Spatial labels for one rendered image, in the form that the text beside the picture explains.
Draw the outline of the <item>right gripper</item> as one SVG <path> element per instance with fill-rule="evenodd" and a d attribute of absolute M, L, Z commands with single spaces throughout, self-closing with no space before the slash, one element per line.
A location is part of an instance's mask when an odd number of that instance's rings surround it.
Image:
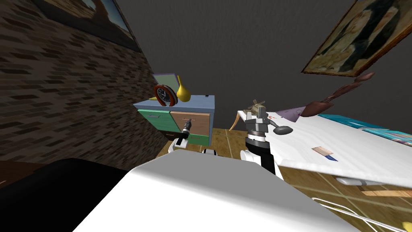
<path fill-rule="evenodd" d="M 258 118 L 255 111 L 246 111 L 245 126 L 248 131 L 268 132 L 270 120 L 265 107 L 259 107 Z"/>

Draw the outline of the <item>tan windmill figure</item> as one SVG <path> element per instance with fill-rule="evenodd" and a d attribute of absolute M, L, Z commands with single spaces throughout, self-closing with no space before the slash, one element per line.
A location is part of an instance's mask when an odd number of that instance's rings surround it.
<path fill-rule="evenodd" d="M 262 102 L 258 103 L 257 100 L 254 99 L 253 100 L 253 105 L 248 107 L 246 110 L 243 110 L 243 112 L 245 114 L 250 112 L 252 116 L 257 116 L 259 108 L 265 108 L 265 106 L 263 106 L 263 103 L 265 103 L 265 101 L 262 101 Z"/>

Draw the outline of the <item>blue cabinet with drawers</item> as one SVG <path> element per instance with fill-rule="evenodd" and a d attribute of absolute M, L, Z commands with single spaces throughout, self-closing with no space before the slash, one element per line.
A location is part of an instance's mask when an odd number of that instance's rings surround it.
<path fill-rule="evenodd" d="M 147 109 L 147 110 L 164 110 L 164 111 L 177 111 L 177 112 L 198 112 L 198 113 L 209 113 L 210 114 L 210 132 L 208 136 L 191 134 L 189 136 L 189 143 L 202 146 L 210 146 L 212 142 L 212 128 L 213 128 L 213 118 L 215 112 L 215 97 L 212 95 L 192 95 L 188 102 L 179 101 L 176 105 L 162 106 L 158 101 L 155 100 L 145 100 L 142 102 L 135 103 L 134 106 L 137 109 Z M 177 138 L 180 132 L 170 132 L 158 130 L 170 141 Z"/>

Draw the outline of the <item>green drawer front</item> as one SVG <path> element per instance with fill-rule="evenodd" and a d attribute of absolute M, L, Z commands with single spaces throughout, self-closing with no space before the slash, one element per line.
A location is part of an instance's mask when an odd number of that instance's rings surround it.
<path fill-rule="evenodd" d="M 138 112 L 160 131 L 181 131 L 169 111 L 138 109 Z"/>

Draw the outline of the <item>yellow vase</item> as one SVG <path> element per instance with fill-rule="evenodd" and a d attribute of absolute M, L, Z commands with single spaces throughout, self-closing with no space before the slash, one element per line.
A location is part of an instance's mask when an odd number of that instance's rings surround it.
<path fill-rule="evenodd" d="M 188 102 L 191 99 L 191 93 L 187 88 L 183 86 L 181 77 L 179 75 L 177 76 L 177 79 L 179 83 L 179 88 L 177 90 L 176 95 L 182 102 Z"/>

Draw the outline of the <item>red round clock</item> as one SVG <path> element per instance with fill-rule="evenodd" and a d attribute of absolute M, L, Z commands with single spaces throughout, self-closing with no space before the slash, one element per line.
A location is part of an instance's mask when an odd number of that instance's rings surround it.
<path fill-rule="evenodd" d="M 154 93 L 157 101 L 162 106 L 174 106 L 178 103 L 178 97 L 176 93 L 167 85 L 156 85 L 154 87 Z"/>

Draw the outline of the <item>purple framed green board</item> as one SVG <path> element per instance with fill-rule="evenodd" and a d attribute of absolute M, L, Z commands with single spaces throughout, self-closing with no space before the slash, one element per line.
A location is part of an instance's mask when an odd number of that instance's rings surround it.
<path fill-rule="evenodd" d="M 179 88 L 179 81 L 174 73 L 166 74 L 153 74 L 154 79 L 159 85 L 169 86 L 175 93 L 177 93 Z"/>

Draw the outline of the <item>brown leafy plant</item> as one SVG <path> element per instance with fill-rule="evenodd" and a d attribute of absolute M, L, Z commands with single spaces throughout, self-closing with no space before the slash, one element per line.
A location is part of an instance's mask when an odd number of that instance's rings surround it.
<path fill-rule="evenodd" d="M 328 96 L 322 101 L 313 101 L 306 105 L 305 109 L 303 112 L 300 114 L 301 117 L 311 117 L 318 115 L 325 110 L 329 109 L 331 106 L 333 106 L 332 103 L 330 103 L 332 100 L 342 96 L 343 94 L 346 94 L 350 92 L 351 90 L 354 90 L 355 88 L 359 87 L 362 81 L 367 81 L 371 79 L 375 75 L 375 72 L 367 73 L 365 75 L 358 76 L 353 83 L 344 85 L 340 87 L 336 92 L 334 92 L 332 95 Z"/>

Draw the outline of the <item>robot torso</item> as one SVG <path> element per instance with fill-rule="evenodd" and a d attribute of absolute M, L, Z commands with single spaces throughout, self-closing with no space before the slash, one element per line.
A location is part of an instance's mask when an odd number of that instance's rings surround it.
<path fill-rule="evenodd" d="M 360 232 L 259 164 L 176 150 L 129 171 L 73 232 Z"/>

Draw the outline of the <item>tan flat card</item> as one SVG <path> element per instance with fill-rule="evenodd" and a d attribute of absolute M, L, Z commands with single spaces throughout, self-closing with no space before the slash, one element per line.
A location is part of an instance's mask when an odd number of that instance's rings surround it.
<path fill-rule="evenodd" d="M 330 155 L 333 154 L 333 152 L 331 152 L 331 151 L 329 151 L 329 150 L 327 150 L 323 147 L 320 147 L 320 146 L 319 147 L 314 147 L 314 148 L 312 148 L 312 150 L 314 150 L 315 152 L 317 152 L 317 153 L 319 153 L 323 156 L 330 156 Z"/>

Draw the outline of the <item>white table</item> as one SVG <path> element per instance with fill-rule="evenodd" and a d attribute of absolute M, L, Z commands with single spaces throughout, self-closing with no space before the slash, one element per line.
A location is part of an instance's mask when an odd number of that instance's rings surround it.
<path fill-rule="evenodd" d="M 269 112 L 269 118 L 293 129 L 276 135 L 268 127 L 266 140 L 278 166 L 412 188 L 410 146 L 320 116 L 291 122 Z M 312 150 L 319 146 L 333 152 L 337 162 Z"/>

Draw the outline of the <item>teal books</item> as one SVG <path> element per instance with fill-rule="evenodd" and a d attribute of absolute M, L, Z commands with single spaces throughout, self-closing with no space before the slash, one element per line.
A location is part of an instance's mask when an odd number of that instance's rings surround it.
<path fill-rule="evenodd" d="M 412 147 L 412 135 L 404 132 L 390 130 L 340 115 L 319 114 L 318 116 Z"/>

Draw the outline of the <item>gold framed portrait painting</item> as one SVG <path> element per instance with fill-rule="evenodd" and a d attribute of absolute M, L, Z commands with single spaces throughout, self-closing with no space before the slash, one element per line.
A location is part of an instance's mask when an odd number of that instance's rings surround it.
<path fill-rule="evenodd" d="M 412 0 L 355 0 L 303 69 L 356 77 L 412 32 Z"/>

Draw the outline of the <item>dark framed landscape painting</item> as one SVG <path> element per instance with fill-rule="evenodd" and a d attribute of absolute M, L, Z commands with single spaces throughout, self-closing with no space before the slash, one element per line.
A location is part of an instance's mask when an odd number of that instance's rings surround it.
<path fill-rule="evenodd" d="M 116 0 L 31 0 L 50 20 L 141 52 Z"/>

